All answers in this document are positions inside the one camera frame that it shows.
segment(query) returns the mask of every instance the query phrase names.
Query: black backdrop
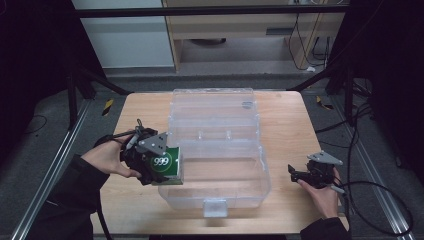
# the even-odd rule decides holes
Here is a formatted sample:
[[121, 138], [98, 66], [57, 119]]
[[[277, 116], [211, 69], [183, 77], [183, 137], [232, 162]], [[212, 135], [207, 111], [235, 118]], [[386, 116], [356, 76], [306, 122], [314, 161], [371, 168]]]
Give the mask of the black backdrop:
[[332, 57], [347, 54], [355, 77], [372, 82], [377, 121], [402, 166], [413, 169], [424, 184], [424, 2], [380, 3], [351, 0], [371, 7], [346, 14]]
[[40, 17], [41, 12], [74, 9], [71, 1], [6, 3], [0, 5], [0, 165], [24, 134], [36, 104], [67, 87], [69, 69], [64, 66], [66, 61], [56, 36], [64, 40], [81, 65], [105, 78], [79, 19]]

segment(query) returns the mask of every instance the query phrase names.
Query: clear plastic container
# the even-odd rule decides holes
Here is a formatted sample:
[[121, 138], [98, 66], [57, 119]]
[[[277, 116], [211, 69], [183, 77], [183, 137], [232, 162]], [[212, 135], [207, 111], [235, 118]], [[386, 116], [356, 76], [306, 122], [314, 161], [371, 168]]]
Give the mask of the clear plastic container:
[[259, 126], [252, 89], [175, 90], [167, 145], [180, 147], [184, 184], [159, 194], [175, 209], [203, 208], [205, 217], [258, 207], [271, 190]]

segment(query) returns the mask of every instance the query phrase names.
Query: hand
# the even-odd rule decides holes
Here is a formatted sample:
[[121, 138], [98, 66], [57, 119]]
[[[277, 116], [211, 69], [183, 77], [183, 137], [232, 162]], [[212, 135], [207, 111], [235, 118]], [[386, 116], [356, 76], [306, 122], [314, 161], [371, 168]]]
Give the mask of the hand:
[[141, 177], [141, 174], [133, 169], [128, 169], [121, 164], [119, 153], [121, 145], [126, 139], [132, 136], [116, 138], [118, 141], [108, 141], [91, 149], [81, 158], [90, 163], [93, 167], [106, 174], [119, 174], [123, 177]]
[[[333, 171], [337, 181], [337, 179], [340, 179], [339, 172], [336, 168], [334, 168]], [[336, 191], [329, 186], [322, 189], [316, 189], [303, 180], [298, 180], [297, 182], [309, 193], [314, 201], [315, 207], [324, 218], [338, 217], [338, 197]]]

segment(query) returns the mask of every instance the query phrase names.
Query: gray floor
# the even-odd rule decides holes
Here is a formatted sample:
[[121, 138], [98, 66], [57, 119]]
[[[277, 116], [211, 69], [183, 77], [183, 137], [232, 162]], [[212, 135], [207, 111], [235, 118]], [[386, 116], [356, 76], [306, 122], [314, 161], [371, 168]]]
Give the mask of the gray floor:
[[[198, 45], [185, 43], [181, 69], [178, 73], [144, 74], [138, 77], [111, 77], [117, 85], [136, 92], [169, 91], [174, 88], [197, 87], [252, 87], [254, 89], [286, 89], [301, 83], [314, 73], [300, 71], [290, 59], [287, 47], [282, 39], [227, 39], [222, 45]], [[342, 119], [337, 110], [328, 110], [318, 105], [316, 96], [320, 95], [326, 103], [337, 105], [343, 94], [327, 97], [323, 94], [321, 81], [302, 95], [315, 129], [340, 122]], [[95, 85], [98, 94], [95, 100], [89, 101], [86, 121], [78, 132], [72, 147], [69, 149], [68, 162], [73, 153], [83, 153], [101, 136], [113, 132], [125, 101], [102, 86]], [[102, 116], [105, 102], [114, 99], [114, 104], [107, 116]], [[356, 105], [365, 100], [356, 98]], [[9, 239], [16, 226], [31, 204], [38, 186], [48, 171], [52, 160], [58, 152], [67, 133], [68, 112], [67, 93], [60, 92], [42, 100], [36, 109], [35, 117], [28, 126], [28, 131], [38, 131], [22, 137], [20, 145], [14, 149], [10, 164], [0, 172], [0, 238]], [[337, 129], [318, 134], [321, 148], [346, 163], [350, 136], [348, 128]], [[372, 115], [364, 116], [359, 121], [360, 140], [366, 153], [376, 166], [378, 174], [407, 203], [414, 213], [415, 239], [424, 239], [424, 188], [415, 175], [408, 169], [396, 167], [395, 156], [389, 148], [378, 124]], [[366, 166], [361, 162], [361, 155], [352, 154], [352, 180], [366, 180]], [[342, 178], [346, 178], [346, 167], [340, 167]], [[369, 187], [353, 189], [358, 208], [372, 223], [391, 230], [386, 213], [374, 191]], [[381, 234], [366, 225], [356, 214], [352, 215], [351, 226], [354, 239], [397, 239]], [[288, 239], [299, 239], [298, 235], [290, 235]]]

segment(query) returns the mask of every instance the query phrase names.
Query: plastic container latch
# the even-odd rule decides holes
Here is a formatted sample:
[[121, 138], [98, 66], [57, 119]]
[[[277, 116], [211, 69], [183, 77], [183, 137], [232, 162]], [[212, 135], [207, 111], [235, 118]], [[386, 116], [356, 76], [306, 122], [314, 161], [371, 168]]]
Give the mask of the plastic container latch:
[[206, 199], [203, 201], [203, 217], [219, 218], [228, 216], [228, 206], [225, 199]]

